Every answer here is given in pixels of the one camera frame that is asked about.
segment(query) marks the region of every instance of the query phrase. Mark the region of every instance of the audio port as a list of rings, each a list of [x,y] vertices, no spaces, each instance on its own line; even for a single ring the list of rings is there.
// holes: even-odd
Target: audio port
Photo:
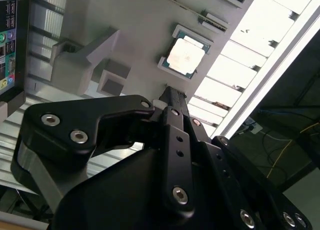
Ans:
[[[0,43],[3,43],[6,40],[6,35],[3,33],[0,34]]]
[[[8,39],[12,39],[14,37],[14,33],[12,31],[9,31],[7,34],[6,34],[7,38]]]

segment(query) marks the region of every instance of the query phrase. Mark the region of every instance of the bolt hole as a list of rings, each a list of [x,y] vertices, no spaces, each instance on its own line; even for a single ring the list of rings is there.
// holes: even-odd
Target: bolt hole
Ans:
[[[77,139],[79,139],[79,140],[81,140],[81,139],[84,138],[84,136],[83,136],[81,133],[77,133],[77,134],[75,135],[75,137],[76,137]]]
[[[150,108],[150,104],[145,101],[142,101],[141,105],[144,106],[145,108]]]
[[[223,170],[223,175],[227,178],[230,178],[230,174],[226,170]]]
[[[53,124],[53,123],[56,122],[56,120],[55,120],[52,116],[48,116],[45,120],[46,120],[48,123],[51,123],[51,124]]]
[[[182,139],[182,137],[180,137],[180,136],[177,136],[176,139],[177,139],[180,143],[182,143],[182,142],[184,141],[184,140]]]
[[[182,151],[180,151],[180,150],[177,150],[176,154],[181,158],[184,156],[184,153]]]

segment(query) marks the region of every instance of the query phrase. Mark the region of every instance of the black metal bracket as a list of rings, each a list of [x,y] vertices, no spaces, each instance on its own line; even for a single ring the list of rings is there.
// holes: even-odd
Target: black metal bracket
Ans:
[[[253,210],[267,229],[305,230],[312,225],[267,178],[225,137],[218,136],[212,144],[220,147],[232,166],[235,177]]]
[[[11,168],[35,191],[51,190],[44,176],[63,191],[55,199],[44,194],[56,210],[52,230],[312,229],[226,138],[208,137],[189,117],[182,93],[165,93],[164,110],[141,96],[122,96],[44,103],[25,111]],[[80,138],[73,131],[81,131]],[[91,156],[134,142],[144,143],[143,150],[80,181]],[[28,156],[48,174],[38,174]],[[61,186],[72,176],[79,179],[72,187]]]

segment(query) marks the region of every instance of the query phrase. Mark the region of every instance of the silver screw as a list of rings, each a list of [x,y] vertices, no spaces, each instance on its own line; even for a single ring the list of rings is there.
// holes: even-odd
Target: silver screw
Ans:
[[[240,217],[242,219],[242,221],[244,222],[244,224],[250,228],[250,229],[254,229],[255,228],[255,221],[253,220],[253,218],[249,215],[249,213],[247,213],[245,210],[241,210],[240,211]]]
[[[88,141],[88,135],[84,131],[74,130],[70,134],[70,138],[77,144],[84,144]]]
[[[145,108],[150,108],[150,104],[147,103],[146,101],[142,101],[141,105],[144,106]]]
[[[291,227],[295,227],[296,226],[295,221],[292,219],[292,217],[290,217],[290,215],[288,213],[284,212],[283,213],[283,218]]]
[[[177,110],[171,109],[171,112],[172,112],[174,115],[179,116],[179,112],[178,112]]]
[[[53,114],[45,114],[41,117],[41,121],[44,125],[54,127],[60,123],[60,118]]]
[[[186,205],[188,203],[188,195],[181,187],[175,187],[172,194],[179,204]]]
[[[201,126],[201,122],[198,119],[193,119],[193,123],[197,126]]]
[[[295,218],[298,220],[298,222],[299,222],[304,228],[307,227],[306,222],[302,219],[302,217],[301,217],[298,213],[295,214]]]

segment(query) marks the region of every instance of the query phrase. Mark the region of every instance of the yellow cable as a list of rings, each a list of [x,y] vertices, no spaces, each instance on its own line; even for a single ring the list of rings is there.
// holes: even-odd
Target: yellow cable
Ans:
[[[313,128],[314,126],[316,126],[316,125],[318,125],[318,124],[320,124],[320,123],[319,123],[319,122],[317,122],[317,123],[315,123],[315,124],[312,124],[311,126],[308,126],[308,127],[306,127],[305,129],[303,129],[302,131],[300,131],[300,133],[302,134],[303,132],[305,132],[305,131],[307,131],[307,130],[309,130],[309,129]],[[267,178],[267,179],[269,178],[270,174],[271,174],[271,173],[272,173],[272,171],[274,170],[274,168],[275,168],[276,164],[278,163],[279,159],[281,158],[281,156],[283,155],[283,153],[285,152],[285,150],[290,146],[290,144],[291,144],[292,142],[293,142],[293,139],[292,139],[292,140],[290,140],[290,142],[288,142],[288,144],[287,144],[287,145],[285,145],[285,147],[282,149],[282,151],[280,152],[279,156],[278,156],[278,157],[277,157],[277,159],[275,160],[275,162],[274,162],[274,164],[273,164],[272,168],[270,169],[270,171],[269,171],[268,175],[266,176],[266,178]]]

